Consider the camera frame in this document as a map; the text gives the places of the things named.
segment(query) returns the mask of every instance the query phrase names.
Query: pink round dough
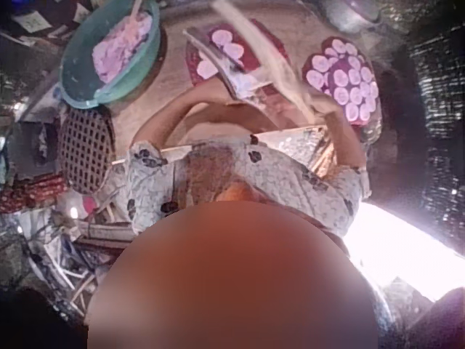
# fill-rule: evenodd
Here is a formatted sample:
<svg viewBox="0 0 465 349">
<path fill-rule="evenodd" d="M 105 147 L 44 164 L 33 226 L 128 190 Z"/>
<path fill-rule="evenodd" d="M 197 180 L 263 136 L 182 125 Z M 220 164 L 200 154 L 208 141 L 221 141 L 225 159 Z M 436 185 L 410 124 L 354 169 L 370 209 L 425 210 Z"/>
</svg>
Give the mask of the pink round dough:
<svg viewBox="0 0 465 349">
<path fill-rule="evenodd" d="M 371 90 L 371 97 L 373 98 L 378 98 L 379 96 L 379 89 L 378 89 L 378 84 L 376 81 L 372 81 L 370 84 L 370 90 Z"/>
<path fill-rule="evenodd" d="M 346 118 L 350 122 L 353 122 L 358 119 L 358 107 L 354 103 L 349 103 L 346 105 Z"/>
<path fill-rule="evenodd" d="M 349 92 L 344 87 L 337 87 L 334 90 L 334 99 L 340 105 L 346 105 L 349 102 Z"/>
<path fill-rule="evenodd" d="M 352 68 L 354 68 L 356 71 L 360 71 L 362 68 L 362 63 L 360 63 L 358 58 L 349 56 L 347 60 L 349 61 L 349 64 L 352 66 Z"/>
<path fill-rule="evenodd" d="M 351 69 L 349 70 L 349 80 L 352 85 L 359 85 L 362 82 L 362 77 L 358 71 Z"/>
<path fill-rule="evenodd" d="M 327 49 L 325 49 L 325 55 L 332 56 L 332 57 L 337 57 L 338 56 L 336 50 L 332 49 L 331 47 L 328 47 Z"/>
<path fill-rule="evenodd" d="M 347 53 L 352 56 L 356 56 L 358 53 L 357 47 L 355 47 L 354 44 L 351 44 L 349 42 L 346 44 L 346 50 L 347 50 Z"/>
<path fill-rule="evenodd" d="M 335 71 L 333 78 L 336 86 L 345 87 L 349 84 L 349 77 L 342 69 Z"/>
<path fill-rule="evenodd" d="M 331 58 L 329 59 L 329 65 L 332 67 L 332 66 L 335 65 L 338 61 L 339 61 L 339 58 L 331 57 Z"/>
<path fill-rule="evenodd" d="M 328 58 L 324 56 L 320 56 L 320 55 L 314 56 L 312 58 L 312 65 L 313 65 L 313 68 L 319 71 L 320 73 L 325 73 L 329 71 L 329 61 L 328 61 Z"/>
<path fill-rule="evenodd" d="M 338 53 L 346 53 L 346 45 L 341 40 L 334 39 L 332 46 L 336 50 L 336 52 L 338 52 Z"/>
<path fill-rule="evenodd" d="M 350 90 L 350 100 L 356 105 L 362 104 L 362 101 L 363 101 L 362 92 L 360 91 L 358 87 L 353 87 Z"/>
<path fill-rule="evenodd" d="M 205 80 L 210 79 L 216 73 L 218 73 L 217 67 L 209 60 L 202 60 L 197 66 L 197 74 Z"/>
<path fill-rule="evenodd" d="M 244 48 L 240 44 L 233 42 L 223 46 L 223 52 L 234 60 L 239 60 L 244 55 Z"/>
<path fill-rule="evenodd" d="M 370 85 L 368 85 L 366 82 L 362 81 L 360 84 L 360 90 L 362 91 L 362 97 L 368 97 L 371 95 L 371 89 Z"/>
<path fill-rule="evenodd" d="M 308 71 L 307 75 L 305 76 L 307 81 L 310 85 L 316 88 L 318 91 L 321 91 L 321 88 L 325 84 L 325 78 L 323 77 L 322 73 L 319 71 Z"/>
<path fill-rule="evenodd" d="M 362 121 L 368 121 L 370 119 L 370 110 L 369 107 L 363 103 L 360 106 L 360 120 Z"/>
<path fill-rule="evenodd" d="M 365 82 L 371 82 L 371 80 L 373 79 L 373 74 L 371 73 L 370 68 L 368 67 L 363 67 L 360 71 L 360 74 L 362 75 L 362 79 Z"/>
<path fill-rule="evenodd" d="M 376 110 L 376 100 L 373 97 L 366 97 L 365 103 L 368 106 L 368 110 L 370 111 L 370 113 L 373 113 Z"/>
<path fill-rule="evenodd" d="M 217 46 L 224 46 L 225 44 L 228 44 L 233 41 L 233 33 L 230 31 L 224 31 L 222 29 L 215 31 L 211 35 L 211 40 L 217 45 Z"/>
</svg>

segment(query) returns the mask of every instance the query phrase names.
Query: red cloth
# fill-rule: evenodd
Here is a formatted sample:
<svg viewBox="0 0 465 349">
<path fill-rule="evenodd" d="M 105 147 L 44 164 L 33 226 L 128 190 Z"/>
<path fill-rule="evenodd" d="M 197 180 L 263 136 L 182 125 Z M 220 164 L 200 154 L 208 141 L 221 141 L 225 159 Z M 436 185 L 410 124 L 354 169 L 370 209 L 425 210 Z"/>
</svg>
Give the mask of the red cloth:
<svg viewBox="0 0 465 349">
<path fill-rule="evenodd" d="M 32 180 L 15 180 L 0 193 L 0 213 L 34 208 L 41 202 L 55 198 L 68 188 L 61 174 L 45 174 Z"/>
</svg>

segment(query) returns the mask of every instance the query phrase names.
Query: pink dough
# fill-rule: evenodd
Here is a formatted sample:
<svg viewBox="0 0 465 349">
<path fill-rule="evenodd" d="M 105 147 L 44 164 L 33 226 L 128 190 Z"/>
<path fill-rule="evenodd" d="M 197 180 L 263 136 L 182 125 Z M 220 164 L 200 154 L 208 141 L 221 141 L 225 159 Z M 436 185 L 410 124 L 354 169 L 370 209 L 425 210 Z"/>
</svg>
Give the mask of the pink dough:
<svg viewBox="0 0 465 349">
<path fill-rule="evenodd" d="M 129 16 L 115 25 L 110 33 L 96 46 L 92 53 L 94 67 L 100 80 L 110 83 L 129 63 L 139 45 L 147 39 L 152 26 L 152 17 L 137 14 L 137 31 L 127 35 Z"/>
</svg>

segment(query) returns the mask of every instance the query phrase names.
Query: green bowl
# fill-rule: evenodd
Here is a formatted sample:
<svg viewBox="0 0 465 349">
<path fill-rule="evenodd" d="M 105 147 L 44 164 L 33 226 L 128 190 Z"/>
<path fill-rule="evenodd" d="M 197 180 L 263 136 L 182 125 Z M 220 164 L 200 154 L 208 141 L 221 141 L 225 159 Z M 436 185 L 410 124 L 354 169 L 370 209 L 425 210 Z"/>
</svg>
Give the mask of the green bowl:
<svg viewBox="0 0 465 349">
<path fill-rule="evenodd" d="M 112 0 L 93 12 L 78 28 L 66 47 L 60 66 L 63 98 L 74 108 L 89 109 L 122 98 L 146 77 L 160 47 L 160 11 L 155 0 L 144 0 L 141 10 L 153 18 L 152 26 L 137 53 L 109 84 L 102 82 L 94 68 L 92 50 L 131 13 L 133 1 Z"/>
</svg>

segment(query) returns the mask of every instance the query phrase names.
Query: bright light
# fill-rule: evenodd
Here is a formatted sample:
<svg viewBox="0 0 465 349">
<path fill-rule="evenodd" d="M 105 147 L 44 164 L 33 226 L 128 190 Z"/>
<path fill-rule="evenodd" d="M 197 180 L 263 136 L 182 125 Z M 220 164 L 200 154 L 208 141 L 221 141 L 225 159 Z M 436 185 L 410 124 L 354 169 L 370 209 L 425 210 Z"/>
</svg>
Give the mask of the bright light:
<svg viewBox="0 0 465 349">
<path fill-rule="evenodd" d="M 77 220 L 77 219 L 78 219 L 78 209 L 75 208 L 75 207 L 71 207 L 71 209 L 70 209 L 70 216 L 71 216 L 71 218 L 73 218 L 74 220 Z"/>
<path fill-rule="evenodd" d="M 360 205 L 344 242 L 380 286 L 399 277 L 431 301 L 465 286 L 463 257 L 376 206 Z"/>
</svg>

